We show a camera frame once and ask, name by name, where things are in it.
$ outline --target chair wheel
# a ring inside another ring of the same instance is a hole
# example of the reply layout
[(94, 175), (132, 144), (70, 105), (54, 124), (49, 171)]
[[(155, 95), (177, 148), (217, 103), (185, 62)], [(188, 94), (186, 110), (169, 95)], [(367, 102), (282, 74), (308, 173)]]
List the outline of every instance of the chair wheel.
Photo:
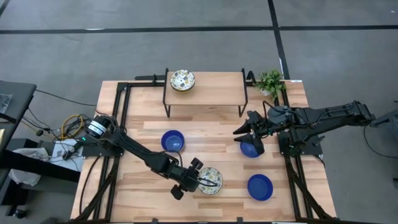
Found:
[(26, 216), (26, 212), (21, 210), (21, 209), (17, 209), (15, 211), (15, 213), (13, 214), (13, 217), (16, 217), (16, 218), (19, 218), (19, 219), (25, 218), (25, 216)]

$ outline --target black line on floor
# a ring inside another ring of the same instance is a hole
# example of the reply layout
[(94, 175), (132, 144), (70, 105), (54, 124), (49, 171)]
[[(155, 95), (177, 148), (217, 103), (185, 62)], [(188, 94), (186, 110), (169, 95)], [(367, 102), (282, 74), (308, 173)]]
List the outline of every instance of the black line on floor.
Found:
[(279, 30), (383, 30), (398, 29), (398, 25), (373, 26), (281, 26)]
[(146, 32), (212, 32), (212, 31), (262, 31), (272, 26), (215, 26), (215, 27), (152, 27), (110, 29), (49, 29), (49, 30), (0, 30), (0, 34), (113, 34)]
[(284, 45), (282, 43), (282, 37), (280, 36), (280, 31), (279, 31), (279, 26), (278, 26), (278, 20), (277, 20), (277, 17), (276, 17), (276, 11), (275, 11), (274, 2), (272, 0), (268, 0), (268, 6), (269, 6), (269, 12), (271, 14), (271, 20), (272, 20), (272, 26), (274, 28), (276, 47), (277, 47), (277, 50), (278, 50), (280, 63), (282, 65), (284, 78), (289, 80), (290, 79), (289, 69), (287, 68), (285, 50), (284, 50)]
[(0, 17), (3, 14), (4, 10), (6, 10), (8, 3), (10, 3), (11, 0), (4, 0), (4, 2), (2, 3), (1, 7), (0, 7)]

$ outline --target white cloth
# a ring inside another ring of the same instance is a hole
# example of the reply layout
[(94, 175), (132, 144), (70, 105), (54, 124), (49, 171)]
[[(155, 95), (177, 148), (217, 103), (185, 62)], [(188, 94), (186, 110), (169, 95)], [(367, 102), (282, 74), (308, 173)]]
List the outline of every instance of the white cloth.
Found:
[[(16, 149), (13, 152), (19, 153), (21, 155), (33, 158), (33, 159), (40, 159), (41, 161), (47, 162), (49, 160), (49, 155), (45, 148), (23, 148), (23, 149)], [(38, 181), (40, 180), (39, 174), (34, 174), (31, 172), (25, 172), (21, 170), (11, 169), (8, 176), (15, 181), (17, 184), (24, 183), (30, 184), (31, 186), (35, 186)]]

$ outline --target potted plant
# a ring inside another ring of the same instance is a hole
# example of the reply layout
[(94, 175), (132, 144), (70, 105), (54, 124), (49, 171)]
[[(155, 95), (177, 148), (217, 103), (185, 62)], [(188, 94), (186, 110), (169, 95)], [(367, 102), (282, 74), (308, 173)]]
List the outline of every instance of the potted plant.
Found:
[(274, 100), (278, 97), (278, 91), (286, 90), (285, 84), (279, 81), (282, 77), (277, 70), (262, 72), (259, 75), (260, 81), (255, 86), (264, 96), (272, 95)]

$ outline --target desk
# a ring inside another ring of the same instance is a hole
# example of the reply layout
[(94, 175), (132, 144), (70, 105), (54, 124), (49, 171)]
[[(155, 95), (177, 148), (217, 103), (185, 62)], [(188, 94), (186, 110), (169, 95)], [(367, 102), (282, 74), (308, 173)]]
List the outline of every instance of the desk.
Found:
[[(286, 82), (286, 85), (292, 107), (308, 106), (303, 83)], [(117, 82), (103, 82), (98, 111), (112, 113), (116, 86)], [(285, 162), (279, 154), (276, 136), (263, 139), (265, 154), (250, 159), (241, 153), (239, 143), (233, 141), (232, 132), (245, 120), (245, 116), (236, 116), (235, 107), (174, 106), (173, 116), (167, 118), (164, 116), (162, 94), (163, 88), (159, 87), (131, 89), (127, 134), (145, 147), (161, 151), (163, 133), (169, 129), (181, 131), (186, 142), (182, 152), (184, 165), (197, 157), (204, 163), (203, 167), (218, 169), (223, 175), (223, 188), (213, 196), (197, 190), (185, 193), (180, 201), (175, 200), (170, 193), (174, 181), (152, 173), (136, 156), (125, 153), (119, 165), (112, 222), (150, 222), (152, 218), (158, 218), (160, 222), (235, 222), (236, 217), (243, 217), (247, 222), (295, 220)], [(260, 114), (263, 114), (262, 100), (272, 101), (253, 87), (248, 87), (248, 98), (247, 110), (257, 110)], [(122, 111), (122, 106), (123, 102), (120, 102), (119, 111)], [(86, 159), (83, 165), (71, 218), (78, 216), (81, 190), (94, 159)], [(322, 163), (313, 156), (302, 156), (302, 160), (309, 191), (327, 213), (335, 216)], [(83, 207), (97, 191), (101, 164), (102, 158), (88, 179)], [(274, 184), (274, 193), (268, 201), (258, 202), (250, 197), (246, 184), (253, 174), (265, 174)], [(297, 191), (304, 217), (302, 195)], [(105, 193), (100, 218), (104, 217), (107, 196)]]

